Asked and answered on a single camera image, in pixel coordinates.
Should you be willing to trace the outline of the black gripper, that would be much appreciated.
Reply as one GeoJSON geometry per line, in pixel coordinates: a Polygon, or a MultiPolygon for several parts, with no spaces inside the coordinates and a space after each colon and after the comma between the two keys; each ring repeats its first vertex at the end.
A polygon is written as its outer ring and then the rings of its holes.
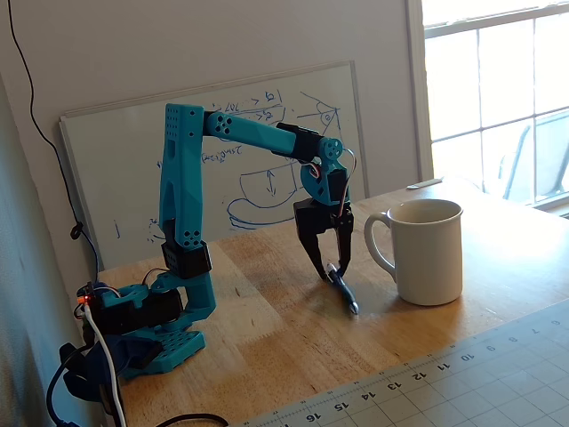
{"type": "Polygon", "coordinates": [[[334,229],[339,254],[338,274],[344,275],[351,259],[351,235],[354,229],[354,216],[350,202],[346,202],[339,213],[337,205],[323,205],[314,198],[307,198],[293,204],[299,240],[318,276],[327,280],[328,276],[322,263],[318,236],[334,229]]]}

